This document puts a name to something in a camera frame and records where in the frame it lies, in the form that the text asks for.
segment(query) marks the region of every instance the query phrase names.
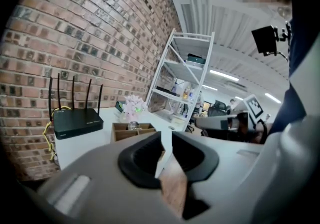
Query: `white table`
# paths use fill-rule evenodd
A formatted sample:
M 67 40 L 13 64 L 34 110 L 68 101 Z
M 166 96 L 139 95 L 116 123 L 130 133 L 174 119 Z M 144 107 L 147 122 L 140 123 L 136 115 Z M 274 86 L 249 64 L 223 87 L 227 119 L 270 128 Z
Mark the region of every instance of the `white table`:
M 100 117 L 104 121 L 102 130 L 62 140 L 55 137 L 55 148 L 60 168 L 66 168 L 69 164 L 94 148 L 110 144 L 112 123 L 119 122 L 119 116 L 120 112 L 115 107 L 102 108 L 100 109 Z M 166 152 L 157 165 L 155 177 L 158 177 L 172 154 L 172 130 L 169 126 L 173 127 L 174 131 L 182 131 L 183 124 L 170 123 L 149 112 L 139 117 L 139 123 L 151 123 L 156 131 L 161 131 L 162 133 L 161 142 Z

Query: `wifi router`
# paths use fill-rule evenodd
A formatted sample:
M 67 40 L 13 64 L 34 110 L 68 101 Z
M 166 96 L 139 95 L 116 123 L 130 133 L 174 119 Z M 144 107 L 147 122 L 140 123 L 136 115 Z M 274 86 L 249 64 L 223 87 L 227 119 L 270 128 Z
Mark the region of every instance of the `wifi router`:
M 91 133 L 97 130 L 103 129 L 103 120 L 99 116 L 100 112 L 100 101 L 103 85 L 100 86 L 99 100 L 98 100 L 98 113 L 93 108 L 87 108 L 88 104 L 88 96 L 91 85 L 91 79 L 89 82 L 88 90 L 86 93 L 85 99 L 85 108 L 83 109 L 75 109 L 75 101 L 74 101 L 74 83 L 75 77 L 72 79 L 72 109 L 62 109 L 60 102 L 60 75 L 58 74 L 58 86 L 57 86 L 57 96 L 58 96 L 58 105 L 59 109 L 54 111 L 54 115 L 52 118 L 52 110 L 51 110 L 51 90 L 52 90 L 52 77 L 50 77 L 49 83 L 49 115 L 50 121 L 54 124 L 54 133 L 57 139 L 66 139 L 71 138 L 87 133 Z

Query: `fluorescent light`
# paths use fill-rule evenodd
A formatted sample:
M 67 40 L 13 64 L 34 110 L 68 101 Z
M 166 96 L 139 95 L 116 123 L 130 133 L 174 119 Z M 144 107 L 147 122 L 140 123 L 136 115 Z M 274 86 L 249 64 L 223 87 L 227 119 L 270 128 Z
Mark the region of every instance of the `fluorescent light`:
M 212 74 L 220 75 L 220 76 L 223 76 L 225 78 L 228 78 L 228 79 L 236 81 L 236 82 L 239 80 L 238 78 L 235 78 L 235 77 L 232 77 L 232 76 L 230 76 L 228 74 L 223 74 L 223 73 L 220 73 L 220 72 L 217 72 L 217 71 L 214 71 L 214 70 L 210 70 L 210 72 Z
M 207 86 L 207 85 L 202 85 L 202 86 L 205 87 L 205 88 L 208 88 L 208 89 L 217 90 L 217 89 L 212 88 L 212 87 L 209 87 L 209 86 Z
M 281 101 L 277 98 L 275 98 L 273 95 L 270 95 L 269 93 L 265 93 L 265 95 L 267 97 L 269 97 L 270 99 L 272 99 L 273 101 L 276 101 L 278 104 L 281 104 Z

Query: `white ceiling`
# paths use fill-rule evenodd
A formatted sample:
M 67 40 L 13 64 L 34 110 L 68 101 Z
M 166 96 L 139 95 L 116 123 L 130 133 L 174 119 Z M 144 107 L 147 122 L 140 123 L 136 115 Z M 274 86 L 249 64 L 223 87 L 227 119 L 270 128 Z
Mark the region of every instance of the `white ceiling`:
M 239 78 L 240 86 L 237 89 L 229 80 L 212 74 L 206 76 L 205 85 L 232 97 L 252 93 L 264 97 L 268 92 L 282 100 L 289 87 L 288 63 L 279 55 L 258 54 L 251 31 L 273 25 L 281 33 L 285 19 L 278 14 L 277 7 L 258 4 L 257 0 L 243 1 L 173 0 L 173 3 L 183 32 L 207 35 L 215 32 L 210 69 Z M 287 43 L 277 46 L 278 51 L 287 55 Z

